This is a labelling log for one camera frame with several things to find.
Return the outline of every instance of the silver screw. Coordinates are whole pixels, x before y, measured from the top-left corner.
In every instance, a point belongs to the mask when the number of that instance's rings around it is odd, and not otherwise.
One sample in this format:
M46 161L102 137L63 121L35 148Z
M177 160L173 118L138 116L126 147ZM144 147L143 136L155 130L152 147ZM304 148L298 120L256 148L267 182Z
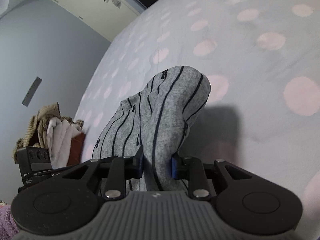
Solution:
M206 189L196 189L196 190L193 192L193 195L194 195L196 198L204 198L204 197L209 196L209 191L207 191Z
M107 198L118 198L121 196L121 192L119 190L116 189L111 189L105 192L105 195Z

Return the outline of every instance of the white cloth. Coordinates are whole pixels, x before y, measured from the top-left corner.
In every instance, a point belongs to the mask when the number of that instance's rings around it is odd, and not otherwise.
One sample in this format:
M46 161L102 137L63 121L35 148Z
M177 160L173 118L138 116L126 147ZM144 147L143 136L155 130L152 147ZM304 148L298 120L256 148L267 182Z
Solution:
M57 169L67 166L71 140L81 133L77 124L69 124L67 120L61 122L57 117L49 121L47 129L47 144L52 168Z

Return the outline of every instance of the brown fabric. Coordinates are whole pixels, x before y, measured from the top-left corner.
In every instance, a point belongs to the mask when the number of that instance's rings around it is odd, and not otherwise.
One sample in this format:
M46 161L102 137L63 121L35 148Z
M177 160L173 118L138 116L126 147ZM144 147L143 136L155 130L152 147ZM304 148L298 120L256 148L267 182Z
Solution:
M70 155L67 166L80 163L80 156L84 139L85 134L83 132L71 139Z
M16 152L19 148L33 146L47 149L47 129L49 120L52 117L58 117L60 120L67 119L70 124L74 123L71 117L60 115L60 108L58 102L42 107L37 115L31 117L27 131L24 138L18 139L15 148L12 152L12 158L15 163L18 163ZM84 121L77 120L82 128Z

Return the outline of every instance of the wall switch plate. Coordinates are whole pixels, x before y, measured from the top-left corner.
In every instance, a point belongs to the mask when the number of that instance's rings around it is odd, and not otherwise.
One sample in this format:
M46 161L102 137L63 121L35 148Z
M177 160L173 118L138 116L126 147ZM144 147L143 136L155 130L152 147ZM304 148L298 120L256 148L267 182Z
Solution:
M24 97L22 104L26 107L28 107L33 95L35 94L36 90L38 89L42 79L39 77L36 77L34 82L32 83L29 91L27 92L26 96Z

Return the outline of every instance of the mattress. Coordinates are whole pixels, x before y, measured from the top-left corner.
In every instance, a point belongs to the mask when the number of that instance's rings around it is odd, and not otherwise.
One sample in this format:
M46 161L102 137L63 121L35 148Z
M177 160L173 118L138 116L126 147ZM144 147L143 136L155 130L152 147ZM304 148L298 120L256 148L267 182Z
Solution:
M292 190L304 205L297 231L316 239L319 8L319 0L159 0L114 39L82 97L82 162L121 100L188 65L212 91L181 154L224 158Z

